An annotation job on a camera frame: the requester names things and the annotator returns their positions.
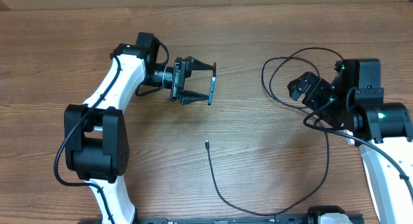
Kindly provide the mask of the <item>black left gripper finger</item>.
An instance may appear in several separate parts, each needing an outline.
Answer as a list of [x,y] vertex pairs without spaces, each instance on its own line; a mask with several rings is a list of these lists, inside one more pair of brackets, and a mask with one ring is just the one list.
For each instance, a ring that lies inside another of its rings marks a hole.
[[186,71],[191,74],[192,71],[204,71],[204,70],[211,70],[212,76],[216,77],[216,62],[212,65],[206,64],[194,57],[188,56],[186,58],[188,65],[186,66]]
[[184,90],[180,94],[179,100],[181,105],[187,105],[197,101],[208,101],[209,95],[201,94],[190,90]]

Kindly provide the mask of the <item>blue Galaxy smartphone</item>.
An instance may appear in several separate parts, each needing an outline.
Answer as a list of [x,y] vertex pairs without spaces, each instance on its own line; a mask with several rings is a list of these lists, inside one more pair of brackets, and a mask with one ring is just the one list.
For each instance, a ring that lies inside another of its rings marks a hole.
[[209,95],[208,95],[208,103],[207,103],[208,106],[210,106],[212,104],[215,85],[216,85],[216,76],[213,76],[212,80],[211,80]]

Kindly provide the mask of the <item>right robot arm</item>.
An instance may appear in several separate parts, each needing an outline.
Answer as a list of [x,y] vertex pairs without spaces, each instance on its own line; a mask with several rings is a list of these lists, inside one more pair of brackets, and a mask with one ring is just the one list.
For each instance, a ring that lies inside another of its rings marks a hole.
[[355,145],[380,223],[412,223],[412,119],[405,105],[384,102],[378,59],[342,59],[329,83],[312,72],[291,81],[293,100]]

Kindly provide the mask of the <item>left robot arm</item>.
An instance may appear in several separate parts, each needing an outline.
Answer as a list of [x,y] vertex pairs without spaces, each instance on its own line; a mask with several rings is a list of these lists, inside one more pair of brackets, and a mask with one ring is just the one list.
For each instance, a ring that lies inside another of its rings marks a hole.
[[89,187],[102,214],[100,223],[137,223],[124,178],[130,149],[124,112],[139,87],[151,92],[170,90],[170,100],[182,105],[212,102],[213,91],[185,90],[193,71],[216,72],[216,64],[193,57],[177,58],[172,66],[157,62],[166,46],[151,33],[138,34],[133,45],[120,44],[110,54],[112,65],[97,90],[81,105],[68,105],[64,113],[65,138],[54,161],[54,175],[68,187]]

